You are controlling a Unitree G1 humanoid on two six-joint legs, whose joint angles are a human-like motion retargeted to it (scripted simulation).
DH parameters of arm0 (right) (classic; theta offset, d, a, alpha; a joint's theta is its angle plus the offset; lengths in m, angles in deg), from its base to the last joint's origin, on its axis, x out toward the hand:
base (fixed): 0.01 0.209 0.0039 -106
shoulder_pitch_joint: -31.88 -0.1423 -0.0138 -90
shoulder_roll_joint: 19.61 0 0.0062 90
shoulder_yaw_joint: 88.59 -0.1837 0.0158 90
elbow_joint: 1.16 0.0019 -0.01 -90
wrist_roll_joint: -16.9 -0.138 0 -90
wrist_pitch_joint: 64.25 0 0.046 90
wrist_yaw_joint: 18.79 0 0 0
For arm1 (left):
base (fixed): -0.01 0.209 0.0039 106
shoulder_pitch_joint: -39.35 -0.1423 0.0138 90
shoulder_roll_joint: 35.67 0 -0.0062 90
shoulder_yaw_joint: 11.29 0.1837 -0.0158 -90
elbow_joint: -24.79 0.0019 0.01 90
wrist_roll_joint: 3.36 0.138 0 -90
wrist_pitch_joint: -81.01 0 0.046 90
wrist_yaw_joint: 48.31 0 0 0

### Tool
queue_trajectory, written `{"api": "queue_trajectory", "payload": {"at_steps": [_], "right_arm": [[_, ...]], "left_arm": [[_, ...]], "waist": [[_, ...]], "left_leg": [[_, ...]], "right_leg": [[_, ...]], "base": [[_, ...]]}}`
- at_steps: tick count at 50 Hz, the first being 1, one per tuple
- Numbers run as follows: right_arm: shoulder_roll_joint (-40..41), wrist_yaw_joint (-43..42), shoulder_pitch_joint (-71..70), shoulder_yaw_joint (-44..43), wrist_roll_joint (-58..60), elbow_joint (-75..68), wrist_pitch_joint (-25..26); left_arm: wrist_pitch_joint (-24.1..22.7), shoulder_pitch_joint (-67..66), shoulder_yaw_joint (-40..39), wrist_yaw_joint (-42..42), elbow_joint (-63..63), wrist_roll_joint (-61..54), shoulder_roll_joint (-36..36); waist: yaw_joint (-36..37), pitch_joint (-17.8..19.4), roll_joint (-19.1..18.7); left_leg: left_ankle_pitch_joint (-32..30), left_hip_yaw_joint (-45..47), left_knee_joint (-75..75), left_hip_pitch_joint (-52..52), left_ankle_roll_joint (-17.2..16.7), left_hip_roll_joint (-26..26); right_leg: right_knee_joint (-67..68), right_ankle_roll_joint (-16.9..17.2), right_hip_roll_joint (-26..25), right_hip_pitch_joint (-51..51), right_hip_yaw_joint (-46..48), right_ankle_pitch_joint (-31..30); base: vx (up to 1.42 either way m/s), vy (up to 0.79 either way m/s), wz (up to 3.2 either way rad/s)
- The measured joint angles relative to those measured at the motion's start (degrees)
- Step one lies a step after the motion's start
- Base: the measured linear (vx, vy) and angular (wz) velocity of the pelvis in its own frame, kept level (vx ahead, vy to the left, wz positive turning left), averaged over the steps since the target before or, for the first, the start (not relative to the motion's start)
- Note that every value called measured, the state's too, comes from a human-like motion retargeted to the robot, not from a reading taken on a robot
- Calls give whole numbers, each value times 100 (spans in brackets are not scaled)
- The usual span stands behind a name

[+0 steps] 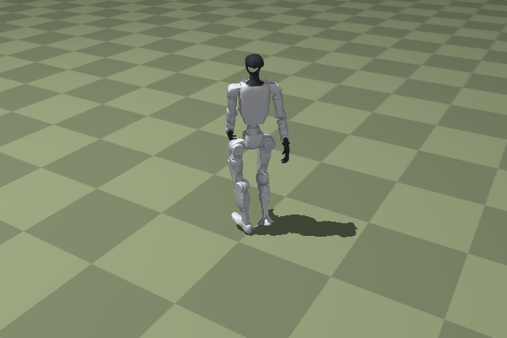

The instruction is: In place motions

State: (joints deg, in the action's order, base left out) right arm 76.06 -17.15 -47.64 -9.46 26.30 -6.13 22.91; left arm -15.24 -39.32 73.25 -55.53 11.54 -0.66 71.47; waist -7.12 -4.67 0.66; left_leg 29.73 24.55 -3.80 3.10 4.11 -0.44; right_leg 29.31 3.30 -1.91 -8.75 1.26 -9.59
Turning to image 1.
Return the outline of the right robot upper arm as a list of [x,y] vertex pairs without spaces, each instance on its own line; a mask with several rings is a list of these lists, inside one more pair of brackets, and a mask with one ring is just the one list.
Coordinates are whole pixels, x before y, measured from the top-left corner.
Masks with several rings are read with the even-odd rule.
[[273,103],[275,106],[274,116],[277,119],[284,118],[283,112],[283,98],[282,98],[282,90],[279,84],[276,82],[269,82],[271,93],[273,94]]

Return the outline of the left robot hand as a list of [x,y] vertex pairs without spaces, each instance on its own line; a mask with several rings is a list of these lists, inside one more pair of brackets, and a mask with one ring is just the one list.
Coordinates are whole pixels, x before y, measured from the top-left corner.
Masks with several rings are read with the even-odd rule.
[[[226,133],[227,133],[227,132],[226,132]],[[233,135],[233,134],[234,134],[234,132],[233,132],[233,131],[228,131],[227,135],[228,135],[228,138],[229,138],[230,140],[233,140],[234,138],[232,138],[232,137],[235,137],[235,136],[236,136],[236,135]]]

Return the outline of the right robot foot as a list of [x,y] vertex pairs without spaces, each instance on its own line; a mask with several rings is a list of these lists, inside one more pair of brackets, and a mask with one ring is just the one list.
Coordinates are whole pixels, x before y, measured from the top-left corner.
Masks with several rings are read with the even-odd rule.
[[272,225],[272,221],[269,217],[265,216],[264,219],[261,218],[261,220],[257,223],[258,225],[264,225],[264,226],[269,226],[269,225]]

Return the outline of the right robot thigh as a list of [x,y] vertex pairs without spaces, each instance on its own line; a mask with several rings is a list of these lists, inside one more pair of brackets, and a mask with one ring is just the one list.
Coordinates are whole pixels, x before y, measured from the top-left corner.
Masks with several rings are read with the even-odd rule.
[[275,148],[273,137],[269,134],[264,134],[263,147],[257,148],[257,174],[256,182],[258,184],[267,184],[267,168],[272,150]]

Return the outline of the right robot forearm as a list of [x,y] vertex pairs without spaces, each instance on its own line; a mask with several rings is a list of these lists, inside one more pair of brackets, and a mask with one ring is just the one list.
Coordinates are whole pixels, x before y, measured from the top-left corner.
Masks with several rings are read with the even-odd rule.
[[284,109],[283,109],[283,112],[284,112],[284,118],[280,118],[279,120],[277,120],[277,124],[278,124],[278,127],[279,127],[279,132],[280,132],[280,140],[281,140],[281,142],[283,142],[284,138],[288,138],[288,141],[289,141],[287,120],[286,120],[286,115],[285,115],[285,110]]

